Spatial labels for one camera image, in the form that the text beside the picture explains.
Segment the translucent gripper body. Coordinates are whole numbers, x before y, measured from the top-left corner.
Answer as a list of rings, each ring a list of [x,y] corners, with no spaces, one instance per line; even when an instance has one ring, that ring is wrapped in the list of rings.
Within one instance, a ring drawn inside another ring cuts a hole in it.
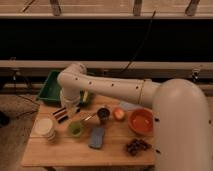
[[[63,91],[60,91],[60,101],[61,106],[65,108],[68,116],[73,117],[79,109],[78,105],[80,104],[80,94],[74,93],[67,96]]]

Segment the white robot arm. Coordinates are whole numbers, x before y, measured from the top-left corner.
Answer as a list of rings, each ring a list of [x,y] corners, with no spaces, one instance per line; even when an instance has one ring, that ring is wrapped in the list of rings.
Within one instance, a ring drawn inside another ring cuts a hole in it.
[[[213,171],[213,119],[205,94],[193,82],[89,76],[81,63],[62,70],[57,81],[70,101],[86,90],[150,108],[156,171]]]

